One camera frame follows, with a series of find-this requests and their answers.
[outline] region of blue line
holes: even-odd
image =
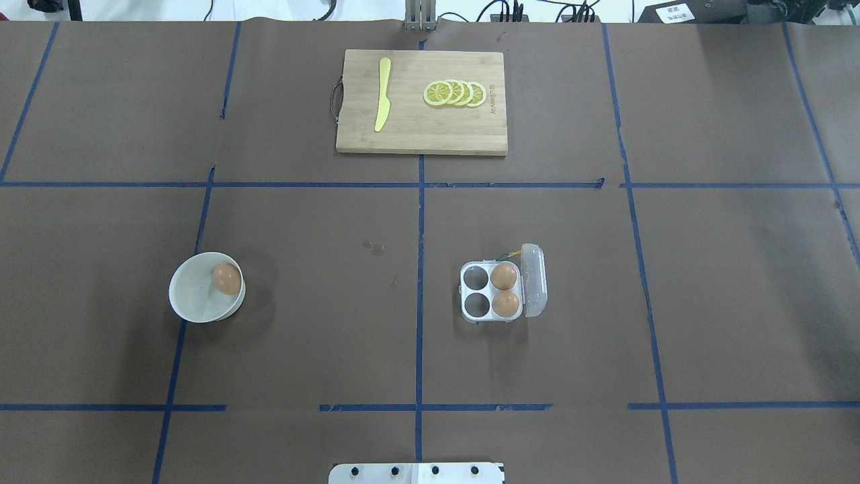
[[[18,143],[18,136],[24,128],[24,119],[27,118],[27,112],[30,110],[30,103],[33,101],[33,96],[36,94],[36,86],[39,85],[39,79],[42,77],[42,71],[45,70],[45,64],[48,61],[48,54],[51,53],[53,40],[57,37],[57,29],[59,22],[55,22],[51,29],[51,36],[48,37],[48,43],[45,45],[45,52],[42,53],[42,61],[39,62],[39,69],[36,70],[36,75],[33,78],[33,83],[30,85],[30,92],[27,94],[27,101],[24,102],[24,108],[21,110],[21,116],[18,117],[18,124],[15,126],[15,133],[12,134],[12,140],[9,142],[9,149],[6,151],[6,159],[3,161],[3,168],[0,168],[0,182],[6,178],[6,170],[9,169],[9,163],[12,161],[12,154],[15,152],[15,145]]]
[[[418,183],[215,182],[217,188],[416,189]]]
[[[603,29],[603,44],[606,50],[606,69],[609,72],[609,85],[612,93],[612,108],[615,111],[615,127],[618,136],[618,148],[624,166],[624,181],[627,185],[627,202],[630,205],[630,222],[633,226],[633,240],[636,243],[636,258],[639,262],[639,278],[642,281],[642,291],[645,294],[645,304],[648,308],[648,329],[651,331],[651,357],[654,360],[654,377],[657,380],[657,394],[661,405],[666,404],[666,390],[663,386],[663,370],[660,365],[660,349],[657,345],[657,331],[654,328],[654,310],[651,307],[651,292],[648,289],[648,274],[645,271],[645,258],[642,255],[642,240],[639,236],[639,220],[636,217],[636,202],[633,198],[633,187],[631,186],[630,164],[627,158],[627,149],[624,147],[624,139],[621,137],[621,109],[618,104],[618,92],[615,85],[615,71],[612,68],[612,53],[609,47],[609,32],[606,24],[600,24]],[[669,475],[672,484],[678,484],[678,470],[675,466],[675,450],[672,442],[672,429],[669,426],[669,412],[663,408],[660,410],[663,420],[663,438],[666,439],[666,458],[669,463]]]
[[[860,401],[692,401],[630,403],[628,410],[765,410],[787,408],[860,408]]]
[[[590,183],[478,183],[478,182],[455,182],[455,183],[426,183],[429,189],[601,189],[605,178]]]
[[[22,188],[203,188],[202,182],[2,182],[3,187]]]
[[[415,405],[403,404],[347,404],[320,405],[320,412],[414,412]]]
[[[164,412],[166,405],[101,403],[3,403],[0,412]],[[173,412],[226,412],[226,405],[174,405]]]
[[[830,186],[833,190],[833,197],[836,199],[836,204],[839,207],[839,216],[842,217],[842,226],[845,228],[845,235],[848,238],[848,244],[851,246],[851,254],[854,256],[854,264],[856,264],[857,268],[860,269],[860,252],[857,251],[857,240],[854,238],[854,231],[851,230],[851,223],[848,221],[848,215],[845,214],[845,205],[842,203],[842,196],[839,194],[839,189],[836,185],[836,178],[833,176],[833,169],[830,166],[830,160],[827,159],[827,152],[824,150],[824,143],[821,142],[818,125],[815,123],[815,117],[812,115],[812,109],[809,107],[806,90],[803,89],[801,74],[797,70],[797,63],[795,62],[795,52],[791,47],[789,28],[785,22],[783,22],[783,36],[785,37],[785,47],[789,53],[791,70],[795,74],[797,90],[800,92],[801,99],[803,100],[803,108],[806,109],[809,126],[812,128],[812,133],[815,136],[815,144],[818,146],[818,153],[821,155],[821,163],[824,164],[824,171],[827,173],[827,180],[830,182]]]
[[[828,183],[631,183],[634,189],[830,189]],[[621,183],[619,188],[627,188]]]
[[[424,404],[424,155],[418,155],[418,283],[415,316],[415,461],[423,459],[422,422]]]
[[[233,34],[233,52],[230,54],[230,68],[227,70],[227,82],[224,84],[224,105],[221,106],[221,119],[227,116],[227,98],[230,97],[230,84],[233,82],[233,66],[236,65],[236,51],[239,49],[239,33],[242,23],[236,22],[236,32]]]
[[[203,196],[203,208],[200,210],[200,224],[197,227],[197,240],[194,242],[194,255],[200,253],[200,241],[203,239],[203,230],[206,228],[206,216],[209,213],[209,199],[212,197],[212,183],[215,180],[215,167],[209,170],[209,178],[206,180],[206,194]],[[158,484],[161,479],[161,467],[164,460],[164,449],[167,447],[167,435],[170,430],[170,408],[173,406],[173,400],[176,393],[176,381],[179,379],[179,366],[182,359],[182,348],[185,344],[185,331],[187,330],[188,322],[182,320],[179,325],[179,338],[176,340],[176,353],[173,357],[173,369],[170,372],[170,386],[167,391],[167,408],[164,410],[164,418],[162,420],[161,437],[158,439],[158,452],[156,453],[156,463],[152,470],[152,484]]]
[[[552,408],[551,403],[423,403],[422,412],[545,412]],[[371,403],[320,405],[320,412],[414,412],[416,406],[410,403]]]

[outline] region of knife handle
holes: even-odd
[[[388,76],[391,74],[391,59],[379,60],[379,98],[388,97]]]

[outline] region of white bracket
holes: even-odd
[[[436,30],[436,0],[406,0],[407,30]]]
[[[329,484],[505,484],[499,462],[338,464]]]

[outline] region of white floor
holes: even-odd
[[[636,17],[647,5],[664,3],[667,0],[641,0],[636,2]],[[486,5],[485,0],[438,0],[438,14],[457,12],[473,21]],[[194,21],[203,20],[209,10],[210,0],[81,0],[84,20],[88,21]],[[603,22],[630,22],[632,17],[630,0],[600,0],[594,7]],[[500,5],[488,12],[496,13]],[[311,20],[322,16],[329,8],[328,0],[214,0],[211,20],[235,21],[256,16],[280,20]],[[526,0],[525,10],[531,22],[553,22],[561,5],[540,0]],[[44,14],[27,6],[27,0],[0,0],[0,12],[11,20],[68,20],[68,11]],[[377,19],[402,19],[403,0],[340,0],[329,20],[361,21]],[[488,22],[484,14],[482,22]],[[845,12],[826,9],[815,19],[820,25],[851,25]]]

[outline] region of clear plastic lid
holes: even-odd
[[[535,244],[523,244],[519,256],[523,273],[523,293],[525,296],[525,316],[533,318],[546,307],[546,265],[544,251]]]

